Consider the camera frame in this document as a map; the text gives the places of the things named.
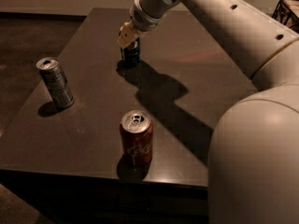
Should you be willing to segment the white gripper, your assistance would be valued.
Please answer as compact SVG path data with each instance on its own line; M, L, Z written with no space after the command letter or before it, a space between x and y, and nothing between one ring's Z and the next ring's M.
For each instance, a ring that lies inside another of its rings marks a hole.
M118 44L122 49L136 49L139 46L138 32L153 30L179 0L135 0L129 14L132 21L125 22L120 29Z

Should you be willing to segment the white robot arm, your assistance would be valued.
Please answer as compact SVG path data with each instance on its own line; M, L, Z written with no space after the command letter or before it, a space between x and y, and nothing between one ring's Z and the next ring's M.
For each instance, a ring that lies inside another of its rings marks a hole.
M210 224L299 224L298 35L243 0L135 0L122 48L183 4L238 68L212 134Z

